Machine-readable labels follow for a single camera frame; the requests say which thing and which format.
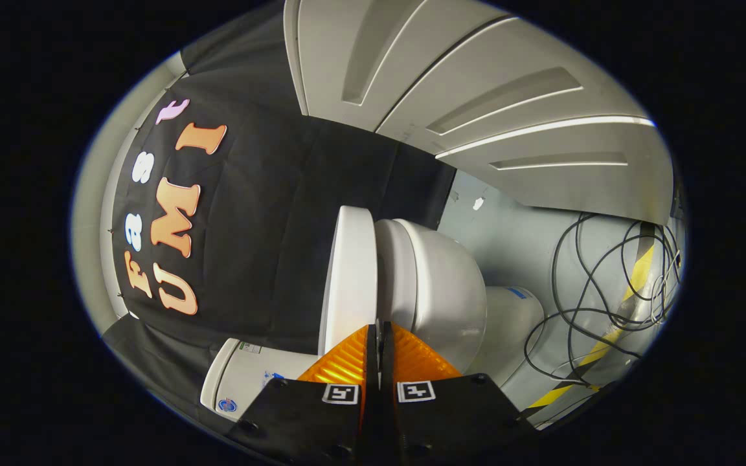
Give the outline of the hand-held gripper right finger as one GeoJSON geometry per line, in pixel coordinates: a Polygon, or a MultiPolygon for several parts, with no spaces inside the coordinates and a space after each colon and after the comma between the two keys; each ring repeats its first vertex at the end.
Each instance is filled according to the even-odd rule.
{"type": "Polygon", "coordinates": [[[391,322],[381,336],[381,464],[476,465],[510,458],[535,440],[535,428],[485,373],[398,381],[407,336],[391,322]]]}

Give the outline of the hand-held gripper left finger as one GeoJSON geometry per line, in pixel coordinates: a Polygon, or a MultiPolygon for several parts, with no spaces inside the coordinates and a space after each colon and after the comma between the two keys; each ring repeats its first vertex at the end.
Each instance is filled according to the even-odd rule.
{"type": "Polygon", "coordinates": [[[378,329],[364,326],[298,379],[266,384],[228,431],[277,465],[361,465],[381,424],[378,329]]]}

